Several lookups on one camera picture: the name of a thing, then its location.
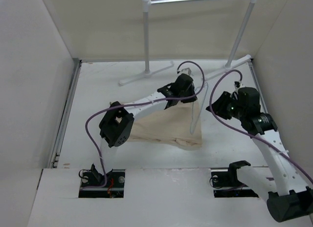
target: cable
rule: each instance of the cable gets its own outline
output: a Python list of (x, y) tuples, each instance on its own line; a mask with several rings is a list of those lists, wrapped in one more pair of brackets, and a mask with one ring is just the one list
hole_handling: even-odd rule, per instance
[(196, 65), (199, 70), (201, 71), (201, 74), (202, 74), (202, 85), (200, 87), (200, 90), (195, 93), (194, 95), (192, 96), (187, 96), (187, 97), (165, 97), (165, 98), (160, 98), (160, 99), (157, 99), (157, 100), (154, 100), (154, 101), (147, 101), (147, 102), (143, 102), (143, 103), (136, 103), (136, 104), (127, 104), (127, 105), (120, 105), (120, 106), (114, 106), (114, 107), (110, 107), (110, 108), (106, 108), (104, 110), (101, 110), (101, 111), (98, 111), (97, 113), (93, 114), (92, 116), (90, 116), (86, 123), (85, 123), (85, 130), (86, 130), (86, 133), (88, 135), (88, 137), (90, 138), (90, 140), (93, 142), (94, 146), (96, 147), (97, 151), (98, 151), (98, 154), (99, 154), (99, 158), (100, 158), (100, 163), (101, 163), (101, 167), (102, 167), (102, 170), (103, 170), (103, 174), (104, 174), (104, 183), (103, 185), (99, 185), (99, 186), (87, 186), (87, 187), (84, 187), (83, 189), (85, 188), (103, 188), (107, 185), (107, 182), (108, 182), (108, 179), (107, 179), (107, 174), (106, 174), (106, 170), (104, 168), (104, 164), (103, 164), (103, 159), (102, 159), (102, 153), (101, 153), (101, 150), (99, 148), (99, 146), (97, 145), (97, 143), (95, 142), (95, 140), (93, 139), (93, 137), (91, 136), (90, 132), (89, 132), (89, 129), (88, 129), (88, 124), (89, 122), (95, 118), (96, 116), (104, 113), (104, 112), (107, 112), (107, 111), (111, 111), (111, 110), (116, 110), (116, 109), (119, 109), (119, 108), (125, 108), (125, 107), (134, 107), (134, 106), (145, 106), (145, 105), (149, 105), (149, 104), (152, 104), (154, 102), (159, 102), (159, 101), (169, 101), (169, 100), (179, 100), (179, 101), (182, 101), (182, 100), (187, 100), (187, 99), (190, 99), (190, 98), (193, 98), (195, 96), (197, 96), (203, 89), (204, 87), (204, 80), (205, 80), (205, 76), (204, 76), (204, 72), (202, 70), (202, 68), (195, 62), (193, 61), (184, 61), (182, 63), (180, 63), (180, 65), (177, 67), (177, 72), (179, 70), (179, 68), (185, 64), (185, 63), (192, 63), (194, 65)]
[(194, 122), (194, 102), (192, 103), (192, 108), (191, 108), (191, 123), (190, 123), (190, 127), (189, 127), (189, 132), (190, 132), (191, 135), (193, 135), (193, 133), (195, 132), (196, 125), (197, 125), (197, 123), (198, 123), (198, 121), (199, 121), (199, 118), (200, 118), (202, 109), (203, 109), (203, 107), (204, 107), (204, 102), (205, 102), (205, 99), (206, 99), (206, 95), (207, 95), (207, 92), (208, 92), (208, 90), (209, 90), (209, 84), (208, 84), (207, 82), (205, 82), (204, 86), (206, 86), (206, 90), (205, 90), (205, 94), (204, 94), (204, 97), (203, 97), (203, 101), (202, 101), (202, 104), (201, 104), (201, 107), (200, 107), (200, 112), (199, 112), (199, 114), (198, 114), (198, 117), (197, 117), (197, 120), (196, 120), (196, 122), (195, 122), (194, 127), (193, 127), (193, 122)]
[(254, 138), (254, 139), (256, 139), (256, 140), (259, 140), (259, 141), (263, 142), (264, 144), (268, 145), (268, 146), (269, 146), (270, 148), (272, 148), (274, 151), (276, 151), (277, 153), (279, 153), (280, 156), (282, 156), (283, 158), (285, 158), (288, 162), (290, 162), (290, 163), (291, 163), (292, 165), (294, 165), (297, 169), (299, 169), (299, 171), (301, 171), (302, 174), (303, 174), (304, 176), (306, 176), (306, 177), (309, 179), (309, 181), (313, 184), (313, 179), (310, 177), (310, 175), (309, 175), (297, 162), (295, 162), (294, 160), (292, 160), (291, 158), (289, 158), (289, 157), (286, 156), (285, 154), (281, 153), (281, 151), (280, 151), (278, 148), (276, 148), (276, 147), (273, 146), (271, 143), (269, 143), (268, 141), (266, 141), (266, 140), (264, 140), (264, 139), (262, 139), (262, 138), (258, 138), (257, 136), (251, 135), (251, 134), (249, 134), (249, 133), (247, 133), (247, 132), (244, 132), (244, 131), (242, 131), (242, 130), (239, 130), (239, 129), (237, 129), (237, 128), (234, 128), (234, 127), (228, 125), (227, 123), (224, 123), (224, 122), (223, 122), (221, 119), (219, 119), (219, 117), (214, 113), (214, 111), (213, 111), (213, 109), (212, 109), (212, 100), (213, 100), (214, 92), (215, 92), (217, 86), (220, 84), (220, 82), (221, 82), (226, 76), (228, 76), (230, 73), (233, 73), (233, 72), (239, 73), (239, 75), (240, 75), (240, 81), (242, 81), (242, 79), (243, 79), (242, 73), (241, 73), (240, 71), (236, 70), (236, 69), (233, 69), (233, 70), (230, 70), (230, 71), (228, 71), (227, 73), (225, 73), (225, 74), (217, 81), (217, 83), (215, 84), (215, 86), (213, 87), (213, 90), (212, 90), (212, 92), (211, 92), (211, 95), (210, 95), (210, 103), (209, 103), (210, 111), (211, 111), (211, 113), (213, 114), (213, 116), (214, 116), (221, 124), (223, 124), (224, 126), (230, 128), (230, 129), (232, 129), (232, 130), (235, 130), (235, 131), (237, 131), (237, 132), (239, 132), (239, 133), (241, 133), (241, 134), (244, 134), (244, 135), (246, 135), (246, 136), (249, 136), (249, 137), (251, 137), (251, 138)]

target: folded fabric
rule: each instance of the folded fabric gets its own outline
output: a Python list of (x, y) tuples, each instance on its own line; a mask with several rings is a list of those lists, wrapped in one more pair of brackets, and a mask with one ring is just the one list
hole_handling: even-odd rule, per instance
[[(200, 113), (198, 102), (194, 102), (194, 120)], [(174, 144), (183, 149), (202, 146), (201, 123), (198, 121), (194, 133), (190, 133), (192, 103), (178, 103), (163, 111), (141, 118), (133, 124), (128, 141), (150, 141)]]

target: gray wall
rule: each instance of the gray wall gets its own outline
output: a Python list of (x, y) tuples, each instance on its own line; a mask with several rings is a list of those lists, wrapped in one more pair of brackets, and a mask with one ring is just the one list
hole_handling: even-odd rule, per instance
[(290, 155), (313, 175), (313, 0), (288, 0), (254, 59)]
[(0, 0), (0, 226), (27, 226), (72, 70), (42, 0)]
[[(258, 0), (237, 57), (254, 56), (287, 0)], [(44, 0), (73, 57), (143, 59), (141, 0)], [(151, 58), (220, 59), (230, 54), (249, 0), (155, 5)]]

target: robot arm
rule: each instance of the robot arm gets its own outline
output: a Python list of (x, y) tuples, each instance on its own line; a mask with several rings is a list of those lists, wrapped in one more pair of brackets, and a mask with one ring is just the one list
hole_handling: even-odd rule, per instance
[[(179, 101), (172, 98), (189, 97), (195, 94), (193, 79), (182, 73), (174, 83), (170, 83), (155, 93), (138, 101), (131, 102), (132, 107), (119, 108), (107, 111), (99, 124), (101, 140), (101, 152), (106, 172), (113, 168), (114, 157), (118, 146), (124, 144), (130, 136), (133, 123), (140, 118), (148, 116), (156, 111), (162, 111), (176, 105)], [(157, 101), (161, 98), (169, 98), (167, 101)], [(194, 102), (197, 97), (182, 100), (182, 103)], [(152, 102), (149, 105), (140, 105), (143, 102)], [(114, 102), (111, 107), (121, 105)]]
[(260, 176), (246, 161), (230, 164), (228, 176), (235, 183), (244, 183), (266, 201), (272, 217), (278, 221), (286, 221), (313, 213), (313, 190), (298, 172), (280, 153), (288, 157), (277, 126), (268, 113), (261, 113), (260, 94), (254, 88), (235, 82), (235, 91), (224, 92), (212, 104), (214, 113), (223, 118), (232, 117), (240, 120), (241, 126), (252, 136), (267, 141), (279, 150), (275, 151), (267, 144), (252, 138), (260, 149), (275, 184)]

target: wall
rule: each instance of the wall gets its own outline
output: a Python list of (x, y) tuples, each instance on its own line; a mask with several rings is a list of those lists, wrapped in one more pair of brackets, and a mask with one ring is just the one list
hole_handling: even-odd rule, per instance
[(27, 226), (72, 58), (42, 0), (0, 0), (0, 220)]
[[(237, 57), (255, 55), (287, 0), (258, 0)], [(141, 0), (44, 0), (73, 57), (143, 59)], [(227, 58), (249, 0), (154, 5), (154, 59)]]
[(290, 155), (313, 175), (313, 0), (288, 0), (254, 59)]

